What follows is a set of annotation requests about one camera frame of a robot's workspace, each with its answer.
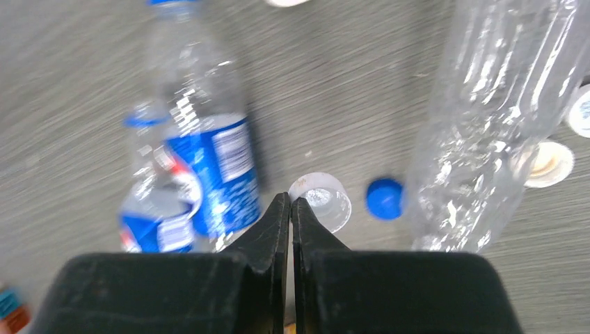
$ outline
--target floor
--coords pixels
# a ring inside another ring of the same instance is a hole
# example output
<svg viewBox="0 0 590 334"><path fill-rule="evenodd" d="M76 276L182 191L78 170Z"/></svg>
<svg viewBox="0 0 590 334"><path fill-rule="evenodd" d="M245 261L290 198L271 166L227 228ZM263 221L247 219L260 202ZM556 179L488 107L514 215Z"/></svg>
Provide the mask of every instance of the floor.
<svg viewBox="0 0 590 334"><path fill-rule="evenodd" d="M33 309L67 259L118 250L129 186L122 115L146 95L143 0L0 2L0 279ZM449 10L444 1L215 0L214 30L239 57L264 201L299 176L338 177L353 203L337 236L351 248L406 249L403 220L365 211L375 177L404 179ZM590 332L588 141L561 127L574 173L530 190L495 265L527 333Z"/></svg>

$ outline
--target large plastic bottle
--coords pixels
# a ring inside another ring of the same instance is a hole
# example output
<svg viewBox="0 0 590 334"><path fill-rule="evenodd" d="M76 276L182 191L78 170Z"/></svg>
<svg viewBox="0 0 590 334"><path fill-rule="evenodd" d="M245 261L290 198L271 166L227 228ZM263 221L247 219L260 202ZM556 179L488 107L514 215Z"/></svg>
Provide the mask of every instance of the large plastic bottle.
<svg viewBox="0 0 590 334"><path fill-rule="evenodd" d="M191 218L200 208L198 180L163 145L169 117L147 104L124 124L129 131L133 185L120 213L124 251L188 253L195 244Z"/></svg>
<svg viewBox="0 0 590 334"><path fill-rule="evenodd" d="M456 2L406 180L414 249L477 252L500 235L588 70L589 32L586 0Z"/></svg>
<svg viewBox="0 0 590 334"><path fill-rule="evenodd" d="M240 80L202 24L199 1L152 0L152 8L152 94L171 116L168 148L202 185L196 250L220 251L261 214Z"/></svg>

